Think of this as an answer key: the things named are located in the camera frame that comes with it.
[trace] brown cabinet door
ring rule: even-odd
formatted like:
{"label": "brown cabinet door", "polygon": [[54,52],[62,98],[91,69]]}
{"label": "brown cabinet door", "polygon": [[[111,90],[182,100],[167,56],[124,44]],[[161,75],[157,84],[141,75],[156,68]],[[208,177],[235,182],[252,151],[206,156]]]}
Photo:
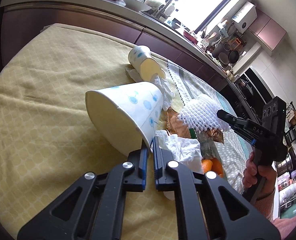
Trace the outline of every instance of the brown cabinet door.
{"label": "brown cabinet door", "polygon": [[215,75],[215,73],[216,70],[212,69],[208,65],[203,65],[195,75],[210,85],[209,80]]}
{"label": "brown cabinet door", "polygon": [[144,45],[150,48],[151,51],[164,56],[165,58],[175,62],[181,51],[171,45],[147,34],[142,33],[136,42],[136,45]]}
{"label": "brown cabinet door", "polygon": [[196,74],[196,72],[203,67],[203,64],[193,58],[192,56],[182,52],[180,56],[175,60],[175,63],[180,67],[188,70],[192,74]]}
{"label": "brown cabinet door", "polygon": [[215,73],[215,75],[213,75],[208,81],[208,84],[217,91],[220,91],[226,86],[227,82],[219,73]]}
{"label": "brown cabinet door", "polygon": [[23,9],[3,14],[1,53],[5,66],[44,26],[54,23],[78,26],[135,43],[140,30],[97,16],[58,9]]}

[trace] sleeve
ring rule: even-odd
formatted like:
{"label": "sleeve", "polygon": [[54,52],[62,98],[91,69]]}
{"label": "sleeve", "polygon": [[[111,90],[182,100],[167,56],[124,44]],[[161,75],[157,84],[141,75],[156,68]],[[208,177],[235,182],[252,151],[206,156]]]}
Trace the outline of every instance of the sleeve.
{"label": "sleeve", "polygon": [[254,207],[263,214],[270,222],[272,222],[273,199],[275,190],[267,197],[257,200]]}

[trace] paper cup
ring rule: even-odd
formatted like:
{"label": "paper cup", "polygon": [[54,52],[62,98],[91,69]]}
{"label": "paper cup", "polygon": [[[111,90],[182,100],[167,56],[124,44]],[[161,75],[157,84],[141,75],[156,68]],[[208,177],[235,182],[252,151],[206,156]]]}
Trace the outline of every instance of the paper cup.
{"label": "paper cup", "polygon": [[149,151],[158,124],[163,96],[152,83],[140,82],[101,90],[85,96],[88,115],[96,129],[122,154]]}
{"label": "paper cup", "polygon": [[135,46],[128,55],[130,64],[138,71],[143,81],[151,82],[153,75],[166,79],[165,72],[157,61],[151,57],[151,51],[147,46]]}

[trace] white mesh foam net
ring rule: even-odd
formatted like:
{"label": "white mesh foam net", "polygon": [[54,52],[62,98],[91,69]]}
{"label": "white mesh foam net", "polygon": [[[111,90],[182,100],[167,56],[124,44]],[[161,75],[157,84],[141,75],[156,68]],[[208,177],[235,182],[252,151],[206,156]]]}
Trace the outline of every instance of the white mesh foam net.
{"label": "white mesh foam net", "polygon": [[196,131],[206,131],[207,128],[229,130],[229,125],[217,117],[217,111],[222,107],[206,94],[200,94],[186,104],[178,115],[178,119]]}

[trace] orange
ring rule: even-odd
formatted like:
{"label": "orange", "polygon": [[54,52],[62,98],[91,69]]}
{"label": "orange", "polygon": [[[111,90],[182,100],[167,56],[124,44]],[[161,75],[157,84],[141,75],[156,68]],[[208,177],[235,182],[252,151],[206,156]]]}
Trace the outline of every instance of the orange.
{"label": "orange", "polygon": [[211,171],[212,161],[211,160],[202,160],[201,166],[202,166],[202,169],[204,170],[204,173],[206,173],[207,171]]}
{"label": "orange", "polygon": [[221,178],[224,177],[224,169],[223,166],[221,165],[220,161],[217,158],[212,158],[211,159],[213,165],[211,170],[217,173]]}

